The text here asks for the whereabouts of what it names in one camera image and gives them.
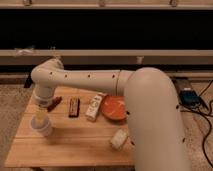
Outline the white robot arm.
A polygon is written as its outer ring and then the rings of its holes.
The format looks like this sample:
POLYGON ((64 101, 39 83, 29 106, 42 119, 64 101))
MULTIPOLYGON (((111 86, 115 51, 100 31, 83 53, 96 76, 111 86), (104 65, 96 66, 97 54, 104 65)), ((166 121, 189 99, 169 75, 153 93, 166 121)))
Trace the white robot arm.
POLYGON ((136 171, 191 171, 178 95, 169 76, 153 67, 69 71, 50 59, 31 72, 35 101, 47 106, 58 86, 118 95, 125 113, 136 171))

